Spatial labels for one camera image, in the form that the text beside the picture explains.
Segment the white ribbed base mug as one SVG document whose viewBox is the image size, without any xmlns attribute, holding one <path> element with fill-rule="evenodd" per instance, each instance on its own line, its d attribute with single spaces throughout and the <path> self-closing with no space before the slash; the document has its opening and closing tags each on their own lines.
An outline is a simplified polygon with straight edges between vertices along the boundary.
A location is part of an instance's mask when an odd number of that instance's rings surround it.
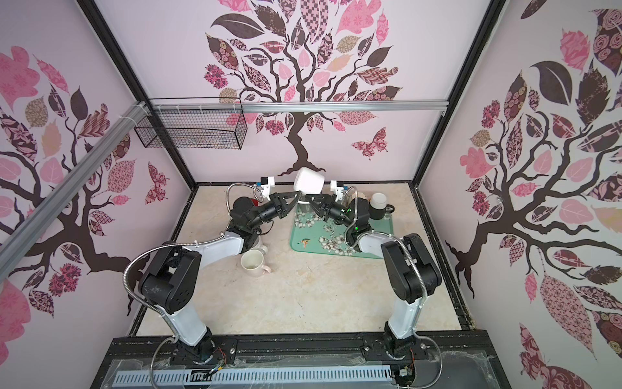
<svg viewBox="0 0 622 389">
<path fill-rule="evenodd" d="M 302 167 L 296 174 L 293 189 L 303 195 L 317 195 L 322 192 L 324 185 L 325 178 L 322 174 L 310 168 Z"/>
</svg>

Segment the white and black mug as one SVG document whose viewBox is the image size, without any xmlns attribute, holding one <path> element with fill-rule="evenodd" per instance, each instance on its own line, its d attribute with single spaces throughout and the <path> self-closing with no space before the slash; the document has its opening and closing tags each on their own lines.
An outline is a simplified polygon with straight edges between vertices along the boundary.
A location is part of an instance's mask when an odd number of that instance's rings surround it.
<svg viewBox="0 0 622 389">
<path fill-rule="evenodd" d="M 387 196 L 381 192 L 374 193 L 369 200 L 369 217 L 372 220 L 381 220 L 390 217 L 395 212 L 395 206 L 388 203 Z"/>
</svg>

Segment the pale pink mug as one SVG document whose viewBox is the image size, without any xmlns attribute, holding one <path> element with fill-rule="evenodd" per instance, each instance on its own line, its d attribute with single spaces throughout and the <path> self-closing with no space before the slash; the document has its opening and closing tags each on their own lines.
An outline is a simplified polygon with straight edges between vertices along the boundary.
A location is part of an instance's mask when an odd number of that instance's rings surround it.
<svg viewBox="0 0 622 389">
<path fill-rule="evenodd" d="M 267 265 L 265 254 L 259 249 L 252 249 L 241 256 L 240 264 L 242 269 L 251 277 L 261 277 L 272 273 L 272 269 Z"/>
</svg>

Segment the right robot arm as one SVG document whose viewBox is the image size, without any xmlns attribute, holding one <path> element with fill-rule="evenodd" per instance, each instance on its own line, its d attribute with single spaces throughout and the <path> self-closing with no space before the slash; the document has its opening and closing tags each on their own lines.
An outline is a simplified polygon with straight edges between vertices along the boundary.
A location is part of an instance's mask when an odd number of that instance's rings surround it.
<svg viewBox="0 0 622 389">
<path fill-rule="evenodd" d="M 350 248 L 384 259 L 397 298 L 384 330 L 388 357 L 403 360 L 424 353 L 430 342 L 416 334 L 416 325 L 429 296 L 442 284 L 442 275 L 421 236 L 397 238 L 376 230 L 370 222 L 380 211 L 358 196 L 347 205 L 335 194 L 306 194 L 304 199 L 318 217 L 346 227 L 344 240 Z"/>
</svg>

